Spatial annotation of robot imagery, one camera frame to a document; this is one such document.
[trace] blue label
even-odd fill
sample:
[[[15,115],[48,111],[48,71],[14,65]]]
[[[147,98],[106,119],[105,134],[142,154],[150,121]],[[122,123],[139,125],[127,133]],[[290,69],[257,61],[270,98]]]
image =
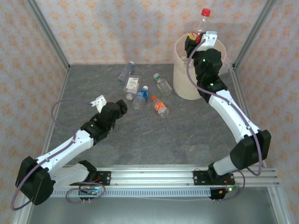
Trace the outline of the blue label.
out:
[[[145,100],[147,100],[148,98],[148,92],[146,90],[140,90],[137,95],[139,96],[143,96],[145,98]]]

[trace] water bottle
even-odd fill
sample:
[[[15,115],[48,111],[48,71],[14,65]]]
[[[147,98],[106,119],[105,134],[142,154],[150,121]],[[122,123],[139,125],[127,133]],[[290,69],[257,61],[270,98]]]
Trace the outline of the water bottle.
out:
[[[163,94],[163,96],[169,96],[172,93],[172,87],[168,84],[168,82],[161,78],[158,73],[154,74],[154,79],[157,82],[157,87]]]
[[[126,94],[127,100],[132,100],[134,98],[134,96],[138,91],[139,83],[140,83],[139,76],[129,75],[127,82],[125,84],[125,88],[123,89],[123,91]]]
[[[169,115],[169,109],[165,106],[165,104],[156,96],[152,96],[151,100],[153,101],[154,109],[158,113],[161,118],[166,118]]]
[[[133,107],[136,110],[143,108],[146,99],[148,98],[148,87],[145,85],[142,90],[140,90],[133,101]]]
[[[126,66],[123,68],[120,76],[118,76],[118,80],[121,83],[124,83],[127,80],[128,76],[133,71],[133,69],[134,69],[134,62],[131,61],[128,64],[126,64]]]

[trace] bucket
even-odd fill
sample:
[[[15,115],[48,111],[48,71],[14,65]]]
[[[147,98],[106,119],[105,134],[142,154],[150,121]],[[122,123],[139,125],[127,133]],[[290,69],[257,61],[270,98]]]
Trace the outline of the bucket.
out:
[[[188,79],[186,66],[184,65],[184,61],[180,58],[181,56],[186,56],[185,40],[187,36],[188,34],[184,34],[182,37],[178,39],[178,41],[174,45],[173,89],[181,98],[195,100],[201,98],[201,96],[198,93],[197,88],[194,85],[192,85],[192,83]],[[214,45],[214,49],[221,52],[221,61],[223,65],[219,71],[219,75],[227,73],[230,63],[225,62],[226,50],[224,45],[218,39]],[[195,69],[193,65],[190,65],[189,72],[192,80],[195,83],[197,83],[197,80],[195,78]]]

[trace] clear plastic bottle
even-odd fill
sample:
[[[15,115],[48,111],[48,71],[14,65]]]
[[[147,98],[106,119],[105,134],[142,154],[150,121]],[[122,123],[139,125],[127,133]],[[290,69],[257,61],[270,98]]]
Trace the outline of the clear plastic bottle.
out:
[[[210,13],[210,9],[202,9],[200,19],[193,26],[192,35],[197,43],[200,43],[201,35],[207,31],[207,20],[210,16]]]
[[[118,80],[121,83],[126,82],[128,76],[131,74],[131,72],[134,69],[134,62],[129,62],[128,64],[126,64],[126,66],[123,68],[123,70],[121,71],[120,76],[118,76]]]
[[[165,104],[157,98],[155,95],[151,97],[151,100],[153,101],[154,109],[158,113],[158,115],[161,118],[166,118],[168,117],[170,111],[169,109],[165,106]]]
[[[136,110],[140,110],[141,108],[143,108],[144,104],[145,104],[145,101],[147,100],[148,98],[148,87],[145,85],[142,90],[140,90],[134,101],[133,101],[133,107],[134,109]]]
[[[163,96],[169,96],[172,94],[172,87],[168,84],[168,82],[161,78],[158,73],[154,74],[154,79],[157,82],[157,87],[163,94]]]
[[[140,83],[139,76],[130,75],[128,77],[125,87],[123,89],[123,91],[126,94],[127,100],[132,100],[135,97],[135,95],[138,91],[139,83]]]

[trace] gray floor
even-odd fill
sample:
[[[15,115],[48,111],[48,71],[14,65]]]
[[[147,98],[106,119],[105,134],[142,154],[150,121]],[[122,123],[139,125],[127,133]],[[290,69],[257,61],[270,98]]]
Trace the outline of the gray floor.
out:
[[[123,86],[117,77],[123,65],[74,65],[67,80],[63,98],[93,101],[104,94],[108,101],[124,99]],[[173,64],[140,64],[133,71],[142,77],[142,85],[152,95],[161,97],[153,75],[160,73],[172,85]],[[230,74],[221,76],[237,101]],[[175,92],[162,98],[171,114],[161,119],[147,102],[141,111],[132,109],[117,120],[111,135],[74,158],[69,164],[88,160],[95,166],[122,164],[199,164],[208,165],[226,156],[235,146],[235,140],[218,113],[204,99],[184,100]],[[57,120],[79,129],[94,114],[90,106],[62,103]],[[54,128],[49,150],[66,141],[71,133]]]
[[[100,198],[73,205],[49,198],[34,206],[27,224],[275,224],[267,188],[246,188],[234,200]]]

